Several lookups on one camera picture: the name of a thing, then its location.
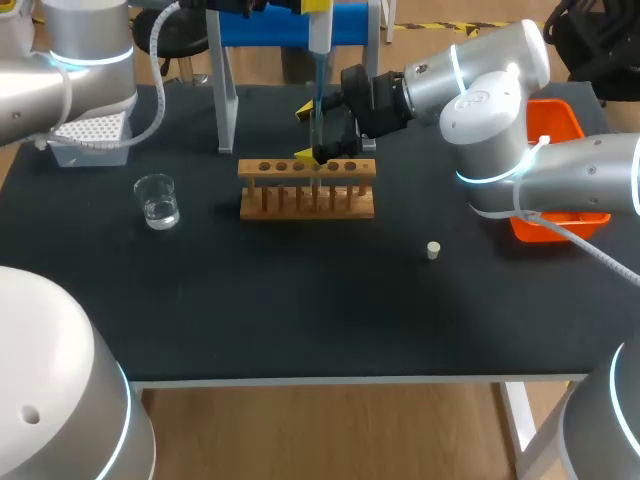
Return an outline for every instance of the black tabletop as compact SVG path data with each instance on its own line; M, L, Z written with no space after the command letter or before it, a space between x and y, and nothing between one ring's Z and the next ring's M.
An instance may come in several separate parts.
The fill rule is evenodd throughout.
M544 94L608 131L589 85ZM132 380L583 373L638 321L637 291L577 248L520 244L473 214L437 128L378 141L375 220L241 222L237 159L305 148L293 112L309 90L240 87L232 156L209 89L167 95L126 167L62 169L25 146L0 193L0 264L67 289ZM154 111L141 88L134 130ZM132 193L152 172L175 179L182 215L161 234ZM593 243L637 269L638 239L616 215Z

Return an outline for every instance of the white robotic arm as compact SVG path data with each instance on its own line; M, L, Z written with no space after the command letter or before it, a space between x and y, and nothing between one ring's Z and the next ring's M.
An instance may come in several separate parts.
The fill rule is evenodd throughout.
M50 54L0 60L0 145L136 100L126 0L43 0Z
M454 146L459 179L479 215L536 212L636 212L638 134L608 134L534 152L526 125L526 89L517 72L478 78L444 108L440 130Z
M518 71L525 97L550 80L547 47L537 25L522 20L489 35L407 65L402 88L411 117L437 121L440 112L480 76L494 71Z

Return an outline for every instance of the robotic arm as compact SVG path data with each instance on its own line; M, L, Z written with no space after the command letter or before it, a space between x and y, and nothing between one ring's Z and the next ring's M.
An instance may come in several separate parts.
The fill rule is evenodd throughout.
M637 134L590 137L532 150L526 107L550 80L538 27L523 20L414 64L404 73L369 79L360 65L342 72L340 93L325 110L346 105L369 138L406 128L409 120L439 121L457 157L458 177L479 215L506 218L532 211L636 212ZM356 134L315 145L314 157L358 153Z
M341 92L323 100L323 110L346 105L360 133L378 138L406 128L411 119L437 123L444 106L479 76L508 68L520 70L527 96L549 83L547 49L533 21L523 20L462 45L452 45L445 52L407 65L404 73L388 72L369 79L362 65L347 68L342 71ZM316 145L314 157L324 163L354 154L355 142L350 137Z
M168 17L178 8L202 9L203 14L204 9L242 13L248 17L254 10L264 10L267 3L287 7L293 13L310 13L309 48L328 53L332 0L180 0L161 17ZM137 98L127 0L43 0L43 6L51 52L0 59L0 147L53 132L67 122L126 111ZM156 23L156 35L163 22ZM129 145L148 138L164 115L162 78L153 44L152 38L158 114L152 126L129 140ZM79 146L89 147L84 143Z
M454 147L457 175L476 213L515 215L520 182L521 210L640 214L638 134L597 135L534 151L527 97L515 72L492 72L442 111L440 131Z
M43 0L51 54L0 60L0 145L136 100L126 0Z

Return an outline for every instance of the black chair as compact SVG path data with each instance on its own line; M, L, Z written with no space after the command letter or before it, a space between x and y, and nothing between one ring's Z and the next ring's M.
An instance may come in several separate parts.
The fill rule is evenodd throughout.
M144 9L131 26L134 43L147 54L151 29L158 15L159 10ZM206 16L198 11L178 10L166 20L158 39L158 57L165 59L160 68L162 76L169 72L171 60L177 59L180 67L180 78L177 81L194 85L205 83L208 78L206 75L193 74L191 57L208 49Z
M562 0L544 26L569 70L601 100L640 100L640 2Z

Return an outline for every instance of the orange bin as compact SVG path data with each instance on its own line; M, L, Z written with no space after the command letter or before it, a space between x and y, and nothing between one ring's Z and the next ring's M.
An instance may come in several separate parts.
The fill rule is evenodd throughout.
M561 143L584 137L571 107L554 98L529 100L527 107L527 134L530 142L537 142L542 135L549 135L551 143ZM589 238L611 219L609 213L543 213L543 218L560 225L584 239ZM511 227L522 242L567 242L562 235L536 223L511 217Z

